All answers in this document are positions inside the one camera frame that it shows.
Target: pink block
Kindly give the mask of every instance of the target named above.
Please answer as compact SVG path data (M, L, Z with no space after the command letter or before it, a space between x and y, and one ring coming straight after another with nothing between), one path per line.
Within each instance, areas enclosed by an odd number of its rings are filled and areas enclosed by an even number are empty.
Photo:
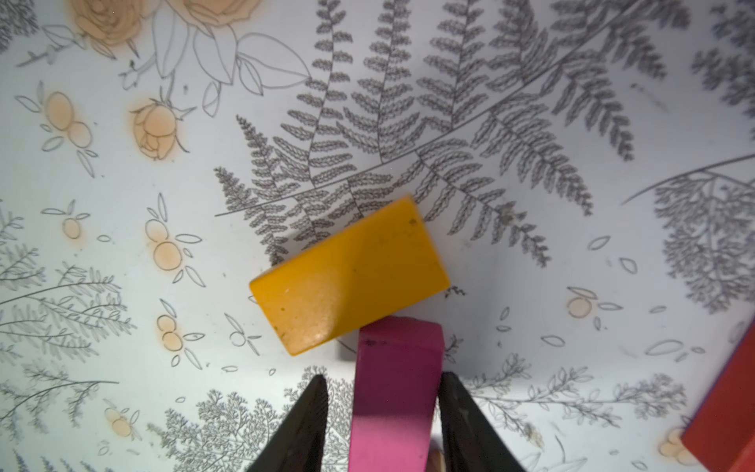
M349 472L424 472L444 352L437 323L388 316L359 331Z

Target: botanical patterned surface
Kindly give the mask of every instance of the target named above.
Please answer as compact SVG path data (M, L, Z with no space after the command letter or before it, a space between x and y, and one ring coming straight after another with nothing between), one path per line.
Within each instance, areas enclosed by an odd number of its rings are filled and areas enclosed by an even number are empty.
M246 285L406 193L453 286L403 314L527 471L701 470L755 304L754 24L0 0L0 470L238 472L324 374L345 471L356 338L291 358Z

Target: wooden block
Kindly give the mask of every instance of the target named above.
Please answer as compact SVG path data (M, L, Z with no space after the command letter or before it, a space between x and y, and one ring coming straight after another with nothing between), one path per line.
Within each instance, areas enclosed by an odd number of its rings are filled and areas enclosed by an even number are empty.
M388 316L359 331L349 472L424 472L445 345L432 322Z
M755 324L709 392L682 444L710 472L755 470Z
M249 288L295 356L450 285L407 196L263 273Z

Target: yellow block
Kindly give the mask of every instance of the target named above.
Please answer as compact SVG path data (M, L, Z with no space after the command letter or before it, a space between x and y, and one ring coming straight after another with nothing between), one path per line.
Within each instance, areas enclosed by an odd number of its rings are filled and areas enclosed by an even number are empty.
M249 288L295 356L450 285L407 196L268 270Z

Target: rose illustration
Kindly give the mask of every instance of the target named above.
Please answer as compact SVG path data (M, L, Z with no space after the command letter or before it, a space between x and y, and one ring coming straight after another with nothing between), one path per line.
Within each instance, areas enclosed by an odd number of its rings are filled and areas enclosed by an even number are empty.
M134 137L139 150L153 159L165 159L176 144L179 118L172 108L157 101L135 113Z
M167 0L187 23L206 29L247 20L260 0Z
M141 29L143 0L69 0L76 26L104 45L115 46Z

